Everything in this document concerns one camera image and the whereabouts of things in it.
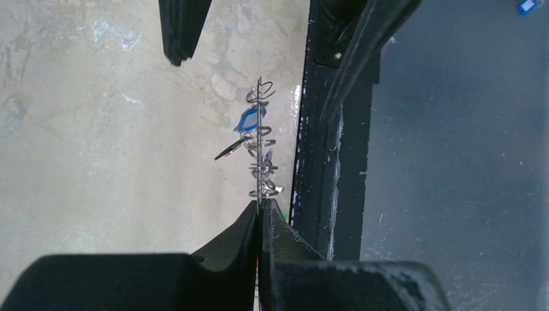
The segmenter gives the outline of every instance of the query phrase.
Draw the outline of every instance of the gray floor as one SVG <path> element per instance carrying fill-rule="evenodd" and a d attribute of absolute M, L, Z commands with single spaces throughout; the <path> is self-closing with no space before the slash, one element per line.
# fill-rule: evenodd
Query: gray floor
<path fill-rule="evenodd" d="M 193 252 L 232 224 L 253 159 L 213 158 L 260 75 L 288 210 L 309 1 L 213 1 L 181 67 L 158 5 L 0 0 L 0 303 L 41 256 Z"/>
<path fill-rule="evenodd" d="M 374 89 L 363 260 L 417 260 L 455 310 L 535 310 L 549 6 L 425 0 Z"/>

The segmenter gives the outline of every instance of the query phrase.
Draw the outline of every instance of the stained floor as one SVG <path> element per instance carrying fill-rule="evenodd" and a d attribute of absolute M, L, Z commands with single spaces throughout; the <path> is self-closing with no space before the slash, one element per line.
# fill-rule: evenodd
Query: stained floor
<path fill-rule="evenodd" d="M 42 255 L 189 252 L 230 225 L 253 160 L 213 157 L 260 75 L 287 209 L 308 1 L 213 1 L 180 68 L 156 0 L 0 6 L 0 299 Z"/>

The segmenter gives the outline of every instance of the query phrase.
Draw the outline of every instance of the coiled wire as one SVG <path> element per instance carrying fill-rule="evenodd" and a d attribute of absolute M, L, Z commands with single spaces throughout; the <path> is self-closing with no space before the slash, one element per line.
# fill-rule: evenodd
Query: coiled wire
<path fill-rule="evenodd" d="M 275 93 L 275 90 L 271 91 L 273 88 L 273 83 L 271 81 L 265 83 L 261 83 L 260 81 L 261 80 L 259 80 L 257 87 L 254 87 L 251 91 L 249 91 L 246 96 L 246 102 L 252 104 L 252 108 L 259 106 L 258 114 L 261 115 L 261 111 L 269 104 L 267 98 L 271 97 Z M 256 160 L 256 162 L 252 163 L 249 167 L 251 174 L 253 178 L 261 180 L 261 185 L 258 186 L 257 189 L 249 192 L 249 195 L 252 197 L 268 198 L 279 194 L 282 190 L 281 188 L 278 188 L 269 178 L 271 174 L 274 174 L 274 172 L 278 170 L 278 167 L 274 166 L 271 161 L 273 154 L 272 151 L 269 150 L 265 155 L 260 154 L 262 147 L 268 147 L 276 144 L 276 140 L 265 138 L 272 131 L 273 129 L 270 126 L 262 126 L 258 124 L 256 129 L 249 132 L 240 133 L 240 138 L 245 139 L 243 145 L 248 150 L 248 154 Z"/>

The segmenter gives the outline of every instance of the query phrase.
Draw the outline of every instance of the silver wire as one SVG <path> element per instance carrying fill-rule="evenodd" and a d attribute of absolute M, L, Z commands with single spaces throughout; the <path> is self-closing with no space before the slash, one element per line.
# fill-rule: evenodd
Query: silver wire
<path fill-rule="evenodd" d="M 255 159 L 255 163 L 252 163 L 249 168 L 253 178 L 256 179 L 256 189 L 250 191 L 249 196 L 257 199 L 258 207 L 262 199 L 280 193 L 279 188 L 269 178 L 271 174 L 278 170 L 278 167 L 273 165 L 268 155 L 263 154 L 263 147 L 276 144 L 274 139 L 265 139 L 273 129 L 262 125 L 262 111 L 269 104 L 267 98 L 275 93 L 275 90 L 271 91 L 272 88 L 273 83 L 271 81 L 263 83 L 262 79 L 259 78 L 257 86 L 248 93 L 246 102 L 253 104 L 252 107 L 258 107 L 257 128 L 240 134 L 241 138 L 246 138 L 243 145 L 248 150 L 248 154 Z"/>

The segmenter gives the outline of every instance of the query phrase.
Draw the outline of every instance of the blue plastic piece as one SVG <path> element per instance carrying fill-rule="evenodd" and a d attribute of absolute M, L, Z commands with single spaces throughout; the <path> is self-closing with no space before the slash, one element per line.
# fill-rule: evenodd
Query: blue plastic piece
<path fill-rule="evenodd" d="M 257 128 L 257 111 L 257 107 L 251 107 L 244 111 L 240 117 L 240 122 L 234 130 L 238 133 L 255 130 Z M 266 113 L 267 110 L 262 108 L 262 117 L 265 117 Z"/>
<path fill-rule="evenodd" d="M 517 6 L 520 15 L 530 13 L 537 6 L 537 0 L 522 0 Z"/>

